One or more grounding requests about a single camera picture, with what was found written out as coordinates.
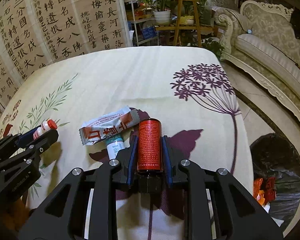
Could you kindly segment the small teal white tube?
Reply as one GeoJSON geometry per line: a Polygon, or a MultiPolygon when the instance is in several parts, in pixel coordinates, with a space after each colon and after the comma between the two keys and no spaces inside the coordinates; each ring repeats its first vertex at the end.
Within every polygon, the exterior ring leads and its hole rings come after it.
{"type": "Polygon", "coordinates": [[[106,139],[106,147],[109,159],[115,159],[120,150],[125,149],[121,134],[116,134],[106,139]]]}

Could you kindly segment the wooden plant stand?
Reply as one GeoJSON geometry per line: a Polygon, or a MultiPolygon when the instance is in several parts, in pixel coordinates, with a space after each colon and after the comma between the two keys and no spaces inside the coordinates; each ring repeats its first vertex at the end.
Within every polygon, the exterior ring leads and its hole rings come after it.
{"type": "Polygon", "coordinates": [[[169,31],[169,34],[171,32],[174,32],[173,37],[173,46],[177,46],[178,44],[181,46],[181,36],[180,31],[181,30],[190,30],[190,31],[196,31],[197,35],[197,45],[199,48],[202,48],[202,31],[207,32],[208,34],[214,33],[214,27],[209,25],[201,25],[199,22],[199,13],[198,13],[198,3],[199,0],[174,0],[177,3],[177,18],[175,23],[169,23],[165,25],[156,25],[155,30],[156,31],[169,31]],[[181,15],[181,10],[183,7],[184,2],[190,2],[193,7],[193,15],[181,15]]]}

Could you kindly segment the calligraphy folding screen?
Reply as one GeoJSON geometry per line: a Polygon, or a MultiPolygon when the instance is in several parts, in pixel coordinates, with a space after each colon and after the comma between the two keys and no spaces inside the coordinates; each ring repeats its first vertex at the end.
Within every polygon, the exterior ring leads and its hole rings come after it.
{"type": "Polygon", "coordinates": [[[0,117],[36,70],[129,46],[123,0],[1,0],[0,117]]]}

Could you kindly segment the black trash bag bin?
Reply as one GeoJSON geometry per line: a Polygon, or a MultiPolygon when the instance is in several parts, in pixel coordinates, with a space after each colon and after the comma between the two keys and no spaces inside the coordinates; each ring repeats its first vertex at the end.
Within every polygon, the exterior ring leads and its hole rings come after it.
{"type": "Polygon", "coordinates": [[[292,221],[300,203],[300,160],[284,137],[269,133],[250,145],[254,180],[275,177],[276,198],[263,207],[282,231],[292,221]]]}

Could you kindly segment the orange trash in bin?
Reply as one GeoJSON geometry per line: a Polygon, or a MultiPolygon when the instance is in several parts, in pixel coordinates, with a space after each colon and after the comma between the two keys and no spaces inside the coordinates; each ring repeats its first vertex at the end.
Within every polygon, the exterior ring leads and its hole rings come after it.
{"type": "Polygon", "coordinates": [[[256,178],[254,180],[253,197],[265,207],[276,198],[275,177],[256,178]]]}

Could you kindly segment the small floor plant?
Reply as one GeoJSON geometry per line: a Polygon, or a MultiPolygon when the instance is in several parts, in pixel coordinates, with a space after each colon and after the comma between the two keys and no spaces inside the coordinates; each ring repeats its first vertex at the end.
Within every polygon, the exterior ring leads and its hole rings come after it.
{"type": "Polygon", "coordinates": [[[224,50],[224,47],[220,44],[220,42],[216,38],[206,38],[202,42],[202,47],[204,49],[207,49],[215,54],[217,59],[221,59],[222,52],[224,50]]]}

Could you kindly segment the blue basket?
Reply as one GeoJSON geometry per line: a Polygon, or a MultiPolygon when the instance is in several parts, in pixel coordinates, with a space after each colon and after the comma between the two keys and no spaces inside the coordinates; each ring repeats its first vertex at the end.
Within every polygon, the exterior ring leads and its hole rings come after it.
{"type": "Polygon", "coordinates": [[[154,38],[157,36],[157,33],[155,31],[155,28],[153,26],[151,27],[147,27],[141,30],[142,35],[143,35],[143,39],[147,40],[149,38],[154,38]]]}

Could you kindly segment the red white snack wrapper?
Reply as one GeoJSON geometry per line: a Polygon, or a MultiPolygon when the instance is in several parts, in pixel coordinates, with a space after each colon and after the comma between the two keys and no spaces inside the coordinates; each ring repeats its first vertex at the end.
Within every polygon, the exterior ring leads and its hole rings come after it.
{"type": "Polygon", "coordinates": [[[116,112],[84,122],[79,129],[82,145],[93,145],[115,136],[140,122],[137,109],[128,106],[116,112]]]}

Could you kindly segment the floral cream tablecloth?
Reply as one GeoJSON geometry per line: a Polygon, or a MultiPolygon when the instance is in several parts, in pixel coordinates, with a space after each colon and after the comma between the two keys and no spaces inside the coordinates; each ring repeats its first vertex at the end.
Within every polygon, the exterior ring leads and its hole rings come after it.
{"type": "MultiPolygon", "coordinates": [[[[234,89],[217,57],[193,47],[98,51],[43,67],[0,117],[0,140],[52,119],[59,134],[40,155],[40,177],[0,203],[0,239],[260,239],[267,214],[253,198],[253,165],[234,89]],[[159,192],[116,183],[106,140],[82,145],[84,122],[137,109],[179,149],[184,183],[159,192]]],[[[125,148],[139,123],[121,134],[125,148]]]]}

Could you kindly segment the small white bottle red cap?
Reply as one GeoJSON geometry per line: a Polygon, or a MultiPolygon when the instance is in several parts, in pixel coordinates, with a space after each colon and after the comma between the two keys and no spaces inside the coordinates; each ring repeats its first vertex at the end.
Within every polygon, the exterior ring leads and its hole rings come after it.
{"type": "Polygon", "coordinates": [[[35,130],[33,134],[33,139],[36,140],[40,136],[42,136],[44,133],[48,132],[49,130],[56,130],[57,124],[52,120],[49,119],[47,121],[43,121],[41,125],[35,130]]]}

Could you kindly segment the red bottle black cap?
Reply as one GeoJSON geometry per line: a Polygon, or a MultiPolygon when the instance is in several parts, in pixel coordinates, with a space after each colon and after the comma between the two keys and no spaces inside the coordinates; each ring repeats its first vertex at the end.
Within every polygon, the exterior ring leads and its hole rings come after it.
{"type": "Polygon", "coordinates": [[[142,193],[154,193],[162,185],[161,122],[154,118],[139,123],[136,181],[142,193]]]}

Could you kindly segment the yellow flower pot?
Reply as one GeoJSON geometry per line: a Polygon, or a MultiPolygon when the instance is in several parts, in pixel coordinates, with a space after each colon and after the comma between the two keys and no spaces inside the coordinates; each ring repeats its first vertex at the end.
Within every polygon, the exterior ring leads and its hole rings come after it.
{"type": "Polygon", "coordinates": [[[194,25],[194,16],[185,15],[180,17],[180,25],[194,25]]]}

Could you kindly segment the ornate cream sofa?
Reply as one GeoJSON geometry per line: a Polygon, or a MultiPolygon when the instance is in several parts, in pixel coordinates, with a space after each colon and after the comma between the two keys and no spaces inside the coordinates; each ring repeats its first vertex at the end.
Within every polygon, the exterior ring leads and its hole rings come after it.
{"type": "Polygon", "coordinates": [[[213,7],[221,58],[248,73],[300,122],[300,40],[282,5],[245,1],[240,11],[213,7]]]}

